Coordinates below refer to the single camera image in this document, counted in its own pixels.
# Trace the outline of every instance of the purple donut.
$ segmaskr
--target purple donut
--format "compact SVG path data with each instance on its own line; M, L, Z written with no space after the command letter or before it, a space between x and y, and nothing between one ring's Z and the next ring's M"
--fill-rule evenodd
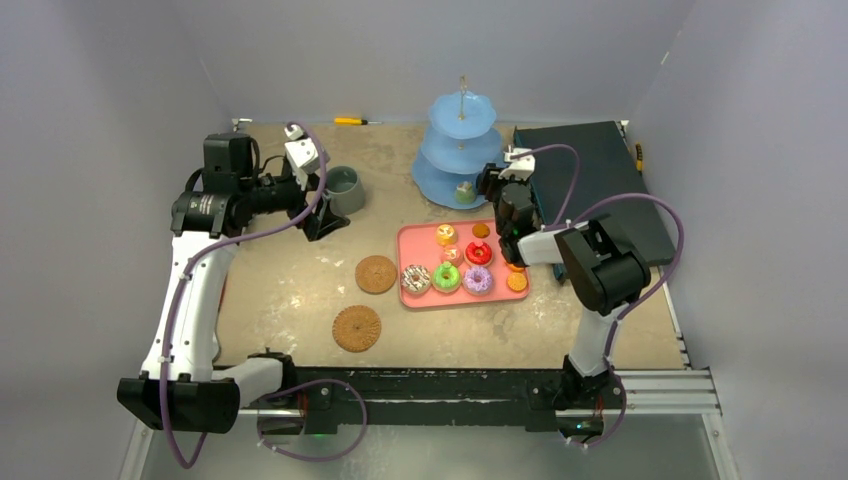
M472 295L485 295L492 291L495 279L488 268L473 266L462 276L462 286Z

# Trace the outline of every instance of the green donut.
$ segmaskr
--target green donut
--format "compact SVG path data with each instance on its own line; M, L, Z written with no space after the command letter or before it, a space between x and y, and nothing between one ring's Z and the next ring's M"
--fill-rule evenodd
M454 267L450 262L445 262L433 272L430 277L433 282L433 287L443 293L451 293L459 288L462 283L459 276L459 269Z

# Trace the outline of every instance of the white frosted donut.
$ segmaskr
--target white frosted donut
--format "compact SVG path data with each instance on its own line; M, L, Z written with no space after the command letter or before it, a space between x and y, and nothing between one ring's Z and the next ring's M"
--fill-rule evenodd
M400 286L410 295L422 295L430 288L430 272L421 265L410 265L400 274Z

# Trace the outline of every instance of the blue plate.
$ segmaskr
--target blue plate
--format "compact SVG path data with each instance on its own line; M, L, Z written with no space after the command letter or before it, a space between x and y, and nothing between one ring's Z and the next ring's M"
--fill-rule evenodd
M421 193L428 200L444 207L453 208L454 210L470 210L486 203L486 199L482 195L478 195L474 203L463 204L457 202L454 197L456 186L464 181L469 181L474 185L477 181L477 174L458 175L443 172L431 165L424 158L420 149L418 150L418 156L415 158L415 163L412 164L412 178L415 180Z
M424 135L421 153L434 167L449 173L480 173L489 162L503 159L501 134L494 128L481 137L456 140L439 133L432 126Z
M444 135L457 140L468 140L484 135L497 119L492 102L485 95L465 92L465 118L459 119L460 93L442 95L430 107L430 123Z

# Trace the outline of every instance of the cookie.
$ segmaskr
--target cookie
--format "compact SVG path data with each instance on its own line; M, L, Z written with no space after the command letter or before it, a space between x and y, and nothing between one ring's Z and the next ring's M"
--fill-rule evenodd
M383 293L392 288L397 279L394 262L381 255L362 259L356 266L356 285L368 293Z
M477 238L486 238L489 236L491 231L489 230L489 226L485 223L478 223L471 227L471 233Z
M527 277L523 273L512 272L506 277L506 286L513 292L523 292L527 288Z
M364 352L377 343L381 330L377 312L365 305L354 305L336 315L333 340L348 352Z

